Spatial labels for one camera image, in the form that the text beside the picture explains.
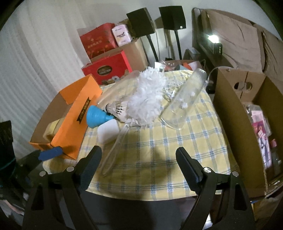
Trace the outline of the teal collapsible silicone funnel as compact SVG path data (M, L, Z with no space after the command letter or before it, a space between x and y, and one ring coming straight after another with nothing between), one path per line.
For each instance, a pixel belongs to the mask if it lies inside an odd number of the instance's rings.
M90 128L98 127L112 119L114 119L114 116L107 114L105 111L101 110L95 105L91 105L89 107L86 115L86 122Z

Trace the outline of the white feather shuttlecock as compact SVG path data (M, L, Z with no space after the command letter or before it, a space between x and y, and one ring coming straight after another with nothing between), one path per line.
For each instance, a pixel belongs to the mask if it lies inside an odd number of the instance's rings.
M114 101L108 103L105 109L107 113L112 114L121 122L125 122L127 120L127 104L127 101Z

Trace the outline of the white fluffy duster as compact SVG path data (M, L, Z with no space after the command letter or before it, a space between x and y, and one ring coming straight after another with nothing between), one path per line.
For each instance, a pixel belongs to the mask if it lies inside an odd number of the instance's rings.
M127 101L127 120L123 123L116 141L101 165L101 175L111 172L117 159L124 138L131 127L145 128L161 113L163 89L166 85L163 71L148 67L140 72L134 89L128 95L116 101Z

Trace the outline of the yellow sponge block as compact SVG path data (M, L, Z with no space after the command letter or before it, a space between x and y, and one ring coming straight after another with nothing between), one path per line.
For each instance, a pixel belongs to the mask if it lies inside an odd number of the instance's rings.
M54 136L57 134L59 128L61 127L63 121L65 120L64 117L55 120L51 123L49 123L46 127L46 130L44 131L43 138L49 142L51 142L54 138Z

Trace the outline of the orange cardboard box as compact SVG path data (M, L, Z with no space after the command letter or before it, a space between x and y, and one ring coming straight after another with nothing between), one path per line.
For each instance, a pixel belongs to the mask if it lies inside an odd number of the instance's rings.
M39 150L61 147L62 158L76 160L87 129L87 110L96 104L102 92L91 74L62 89L43 113L30 144ZM54 138L51 141L44 139L47 126L61 118L63 123Z

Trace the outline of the white rectangular eraser block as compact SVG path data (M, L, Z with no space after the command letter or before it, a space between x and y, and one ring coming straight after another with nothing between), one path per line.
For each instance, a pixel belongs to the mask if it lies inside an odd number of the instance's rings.
M111 119L101 124L97 129L98 142L100 144L107 144L116 140L120 132L119 125L116 119Z

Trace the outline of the pink packaged items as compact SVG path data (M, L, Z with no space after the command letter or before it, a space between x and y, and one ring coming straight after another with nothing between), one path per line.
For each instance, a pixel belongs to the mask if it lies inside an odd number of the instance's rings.
M267 116L260 106L252 103L243 103L243 107L256 135L267 178L271 180L282 173L282 159L279 156L277 140L272 132Z

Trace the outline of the yellow plaid tablecloth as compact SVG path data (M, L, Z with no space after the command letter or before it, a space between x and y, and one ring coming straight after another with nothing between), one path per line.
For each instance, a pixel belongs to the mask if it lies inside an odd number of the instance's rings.
M202 91L181 130L168 127L160 119L146 128L132 127L113 170L107 176L96 171L88 191L143 201L194 196L176 161L179 147L217 173L239 171L211 98Z

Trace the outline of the large open cardboard box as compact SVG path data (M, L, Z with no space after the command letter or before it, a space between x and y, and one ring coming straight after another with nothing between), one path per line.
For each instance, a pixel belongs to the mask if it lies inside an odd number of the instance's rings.
M282 81L263 73L219 68L213 105L223 124L232 153L250 198L282 187L282 174L268 181L254 128L244 103L259 105L282 157Z

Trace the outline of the red patterned gift bag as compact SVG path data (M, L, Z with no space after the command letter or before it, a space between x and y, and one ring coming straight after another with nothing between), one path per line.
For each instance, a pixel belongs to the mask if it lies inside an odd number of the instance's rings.
M80 39L89 59L106 53L118 47L116 39L112 33L114 23L105 23L95 29L80 35Z

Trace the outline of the brown cardboard box rear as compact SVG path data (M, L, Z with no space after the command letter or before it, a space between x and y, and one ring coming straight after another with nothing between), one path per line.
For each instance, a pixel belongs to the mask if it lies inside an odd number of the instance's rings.
M148 66L148 60L147 60L146 53L143 48L142 41L140 38L136 36L136 33L134 32L132 25L129 22L129 19L124 19L123 21L120 21L117 25L122 25L122 24L125 24L127 26L129 34L133 38L132 41L121 47L111 49L94 58L91 58L90 61L95 62L99 58L108 57L114 53L117 53L118 51L124 51L132 70L143 71Z

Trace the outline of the white pink tissue pack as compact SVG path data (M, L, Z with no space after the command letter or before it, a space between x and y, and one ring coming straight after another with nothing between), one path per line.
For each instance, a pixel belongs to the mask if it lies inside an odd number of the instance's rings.
M132 36L125 24L118 24L112 29L112 34L119 47L126 45L132 41Z

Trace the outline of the clutter box with plastic bags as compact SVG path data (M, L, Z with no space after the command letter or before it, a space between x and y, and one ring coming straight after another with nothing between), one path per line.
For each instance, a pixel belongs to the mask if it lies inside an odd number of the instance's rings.
M168 60L154 63L154 68L159 71L179 71L191 70L195 71L197 68L204 69L206 61L203 59L198 60Z

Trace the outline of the bright lamp device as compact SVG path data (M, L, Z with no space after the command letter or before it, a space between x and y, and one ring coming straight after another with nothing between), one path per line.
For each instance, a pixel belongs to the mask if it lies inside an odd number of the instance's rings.
M221 56L223 54L223 45L215 34L201 33L201 45L214 55Z

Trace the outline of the black speaker right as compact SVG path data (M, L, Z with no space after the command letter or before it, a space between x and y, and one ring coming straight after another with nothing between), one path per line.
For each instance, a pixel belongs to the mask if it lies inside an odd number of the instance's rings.
M172 30L175 33L179 59L182 59L180 40L178 30L186 29L186 18L182 6L164 6L159 7L163 27L166 30Z

